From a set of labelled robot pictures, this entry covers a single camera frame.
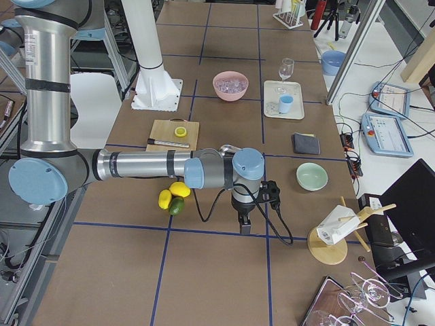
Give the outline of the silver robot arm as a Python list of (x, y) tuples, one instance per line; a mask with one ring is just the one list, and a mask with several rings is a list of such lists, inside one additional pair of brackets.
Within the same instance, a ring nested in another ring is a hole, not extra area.
[(182, 177), (191, 189), (232, 192), (242, 234), (249, 213), (265, 201), (264, 158), (252, 148), (226, 156), (199, 151), (109, 152), (80, 149), (70, 137), (70, 41), (94, 19), (82, 1), (17, 1), (27, 61), (28, 138), (10, 168), (12, 191), (31, 204), (49, 204), (69, 192), (110, 177)]

